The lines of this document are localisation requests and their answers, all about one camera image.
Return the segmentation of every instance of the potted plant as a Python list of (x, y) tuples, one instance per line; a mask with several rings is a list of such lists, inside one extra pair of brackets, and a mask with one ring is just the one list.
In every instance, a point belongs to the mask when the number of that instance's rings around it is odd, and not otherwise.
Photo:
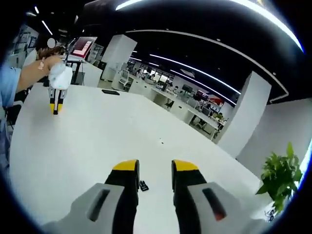
[(272, 152), (271, 157), (267, 157), (263, 170), (263, 185), (256, 194), (268, 192), (274, 201), (274, 214), (279, 214), (284, 209), (285, 200), (297, 192), (295, 182), (299, 182), (302, 177), (299, 159), (293, 152), (292, 144), (288, 143), (286, 156), (277, 156)]

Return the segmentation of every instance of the white table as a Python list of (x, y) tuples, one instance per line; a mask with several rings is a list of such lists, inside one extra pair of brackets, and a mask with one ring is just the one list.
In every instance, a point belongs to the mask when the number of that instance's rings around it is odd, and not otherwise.
[(217, 182), (244, 207), (260, 184), (217, 145), (141, 95), (70, 86), (54, 116), (41, 84), (34, 85), (15, 125), (11, 182), (26, 211), (42, 225), (64, 217), (79, 195), (105, 182), (114, 165), (134, 158), (150, 188), (138, 193), (136, 234), (179, 233), (172, 159), (193, 162), (207, 182)]

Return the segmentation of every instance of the white cloth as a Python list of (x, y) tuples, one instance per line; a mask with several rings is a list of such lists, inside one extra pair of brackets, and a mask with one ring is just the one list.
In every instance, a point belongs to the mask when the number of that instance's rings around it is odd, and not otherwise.
[(34, 49), (32, 52), (29, 53), (29, 55), (25, 58), (24, 66), (28, 66), (29, 64), (32, 64), (37, 59), (37, 50)]

